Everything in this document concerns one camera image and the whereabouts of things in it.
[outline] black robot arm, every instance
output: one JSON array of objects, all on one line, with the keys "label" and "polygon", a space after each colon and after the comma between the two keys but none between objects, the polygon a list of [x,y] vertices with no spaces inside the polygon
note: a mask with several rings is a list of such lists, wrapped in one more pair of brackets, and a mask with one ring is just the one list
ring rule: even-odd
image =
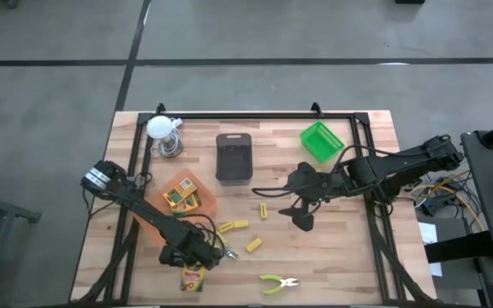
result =
[{"label": "black robot arm", "polygon": [[178,267],[201,264],[210,270],[223,257],[222,250],[214,247],[216,230],[212,230],[212,243],[209,243],[206,240],[208,236],[200,228],[157,210],[144,200],[136,183],[127,178],[125,170],[119,165],[99,161],[81,179],[81,185],[98,198],[127,207],[157,228],[166,241],[159,255],[161,264]]},{"label": "black robot arm", "polygon": [[[342,162],[344,154],[354,147],[387,154],[385,157],[357,157]],[[397,153],[370,149],[362,145],[346,147],[329,173],[317,172],[309,163],[299,163],[298,169],[288,176],[282,188],[253,188],[262,197],[280,197],[295,193],[294,204],[279,213],[291,216],[293,223],[304,231],[313,229],[313,213],[322,202],[333,198],[352,197],[368,193],[377,202],[388,204],[401,192],[401,187],[415,182],[431,171],[454,170],[460,166],[463,155],[450,142],[448,135],[437,136],[422,145]],[[267,195],[262,191],[283,190],[284,193]]]}]

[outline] black chair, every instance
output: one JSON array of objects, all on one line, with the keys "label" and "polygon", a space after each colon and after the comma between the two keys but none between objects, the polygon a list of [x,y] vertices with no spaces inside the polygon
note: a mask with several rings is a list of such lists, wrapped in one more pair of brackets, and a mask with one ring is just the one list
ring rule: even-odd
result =
[{"label": "black chair", "polygon": [[18,0],[3,0],[7,9],[16,9],[18,7]]}]

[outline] yellow block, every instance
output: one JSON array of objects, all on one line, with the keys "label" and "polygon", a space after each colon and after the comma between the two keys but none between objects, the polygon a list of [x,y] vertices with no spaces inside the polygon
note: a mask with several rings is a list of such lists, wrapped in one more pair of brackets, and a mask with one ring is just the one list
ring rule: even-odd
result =
[{"label": "yellow block", "polygon": [[246,250],[248,252],[252,252],[254,249],[258,248],[260,244],[262,244],[262,240],[260,238],[256,238],[256,240],[253,240],[252,242],[250,242],[250,244],[246,246]]},{"label": "yellow block", "polygon": [[267,204],[265,202],[260,204],[260,217],[262,219],[267,218]]},{"label": "yellow block", "polygon": [[248,227],[248,220],[247,219],[242,220],[242,221],[233,222],[233,228],[244,228],[244,227]]},{"label": "yellow block", "polygon": [[224,233],[226,231],[229,231],[233,228],[233,223],[232,222],[228,222],[226,224],[223,224],[222,226],[220,226],[220,228],[218,228],[218,231],[220,231],[220,233]]}]

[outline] green basket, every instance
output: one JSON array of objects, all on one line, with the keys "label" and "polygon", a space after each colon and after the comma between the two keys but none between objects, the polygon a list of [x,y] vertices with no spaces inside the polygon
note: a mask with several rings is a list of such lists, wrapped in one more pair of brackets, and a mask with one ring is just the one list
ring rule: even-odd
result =
[{"label": "green basket", "polygon": [[301,132],[300,138],[301,144],[321,163],[331,159],[344,147],[343,142],[320,121]]}]

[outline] pliers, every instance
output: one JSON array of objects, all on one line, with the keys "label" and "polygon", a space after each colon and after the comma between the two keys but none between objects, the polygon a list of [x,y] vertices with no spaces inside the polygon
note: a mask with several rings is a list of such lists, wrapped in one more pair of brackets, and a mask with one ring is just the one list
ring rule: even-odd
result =
[{"label": "pliers", "polygon": [[298,286],[298,279],[296,278],[288,278],[282,279],[279,275],[261,275],[260,278],[262,280],[274,280],[279,281],[281,285],[279,287],[272,288],[271,290],[264,291],[264,295],[271,295],[281,291],[284,287],[293,287]]}]

